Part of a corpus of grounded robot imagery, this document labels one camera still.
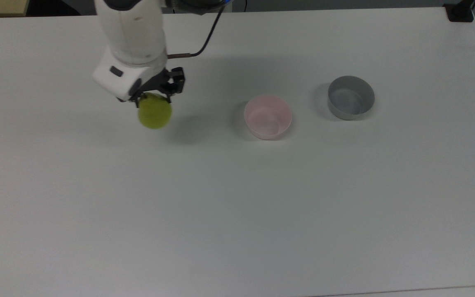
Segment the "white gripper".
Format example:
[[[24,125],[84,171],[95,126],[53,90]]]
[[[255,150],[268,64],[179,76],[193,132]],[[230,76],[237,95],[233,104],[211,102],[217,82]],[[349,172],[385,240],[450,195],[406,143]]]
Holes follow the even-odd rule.
[[[144,92],[140,88],[153,77],[164,73],[161,93],[171,104],[172,96],[181,94],[186,83],[186,75],[181,66],[167,70],[167,54],[163,52],[147,66],[128,65],[118,60],[112,52],[105,52],[94,70],[92,77],[99,86],[121,101],[130,101],[139,108]]]

